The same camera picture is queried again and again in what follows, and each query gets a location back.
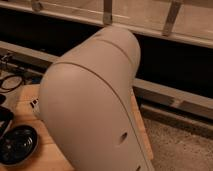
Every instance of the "wooden surface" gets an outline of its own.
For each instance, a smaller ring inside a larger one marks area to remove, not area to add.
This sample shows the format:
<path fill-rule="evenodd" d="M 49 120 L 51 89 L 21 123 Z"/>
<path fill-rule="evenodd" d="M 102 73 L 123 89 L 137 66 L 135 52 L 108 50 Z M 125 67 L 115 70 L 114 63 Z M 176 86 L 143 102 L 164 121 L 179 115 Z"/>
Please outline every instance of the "wooden surface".
<path fill-rule="evenodd" d="M 12 127 L 23 124 L 34 127 L 39 135 L 37 149 L 27 160 L 17 166 L 8 167 L 0 165 L 0 171 L 74 171 L 74 168 L 69 164 L 54 143 L 43 122 L 33 115 L 29 102 L 38 97 L 38 89 L 39 85 L 24 86 L 12 124 Z M 148 156 L 150 159 L 153 159 L 149 139 L 133 93 L 131 100 L 134 115 L 147 148 Z"/>

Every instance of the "black cable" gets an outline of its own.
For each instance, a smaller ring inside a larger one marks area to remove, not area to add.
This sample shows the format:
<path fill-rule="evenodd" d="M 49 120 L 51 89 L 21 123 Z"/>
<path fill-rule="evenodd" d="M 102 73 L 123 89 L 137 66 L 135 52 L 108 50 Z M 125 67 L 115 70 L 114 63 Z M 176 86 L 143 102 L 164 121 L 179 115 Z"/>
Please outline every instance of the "black cable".
<path fill-rule="evenodd" d="M 0 59 L 0 76 L 1 76 L 2 70 L 3 70 L 3 62 L 5 62 L 5 70 L 8 71 L 8 72 L 12 71 L 8 67 L 8 62 L 11 59 L 12 59 L 11 53 L 8 53 L 8 54 L 4 55 L 3 57 L 1 57 L 1 59 Z M 26 72 L 26 70 L 22 70 L 20 66 L 17 66 L 15 68 L 15 70 L 12 71 L 12 72 L 15 72 L 17 74 L 12 74 L 12 75 L 4 77 L 3 79 L 0 79 L 0 93 L 9 93 L 9 92 L 17 89 L 19 86 L 21 86 L 22 83 L 25 84 L 25 78 L 24 78 L 24 75 L 23 75 L 23 73 L 24 73 L 23 71 Z M 7 82 L 9 82 L 9 83 L 12 82 L 12 81 L 10 81 L 10 79 L 13 79 L 13 78 L 18 78 L 18 79 L 20 79 L 20 81 L 17 84 L 14 84 L 11 87 L 5 86 L 5 84 Z"/>

